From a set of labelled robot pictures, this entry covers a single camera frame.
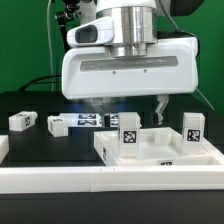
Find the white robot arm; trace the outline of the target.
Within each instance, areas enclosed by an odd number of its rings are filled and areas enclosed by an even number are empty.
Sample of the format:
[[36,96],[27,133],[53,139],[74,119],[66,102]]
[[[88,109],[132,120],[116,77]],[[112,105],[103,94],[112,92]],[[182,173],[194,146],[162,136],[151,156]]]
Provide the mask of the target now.
[[157,30],[172,18],[173,0],[98,0],[81,24],[65,34],[61,88],[70,100],[155,95],[160,125],[171,94],[198,86],[196,36],[178,28]]

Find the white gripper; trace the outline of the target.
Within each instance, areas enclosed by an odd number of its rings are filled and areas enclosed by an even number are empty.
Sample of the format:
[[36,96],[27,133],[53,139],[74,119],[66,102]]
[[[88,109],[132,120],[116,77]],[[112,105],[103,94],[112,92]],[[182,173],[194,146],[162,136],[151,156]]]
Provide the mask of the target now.
[[68,99],[93,98],[91,104],[106,128],[110,114],[102,98],[158,95],[152,123],[161,125],[168,95],[191,93],[198,86],[196,38],[114,42],[118,34],[130,31],[103,17],[67,33],[70,50],[62,63],[62,93]]

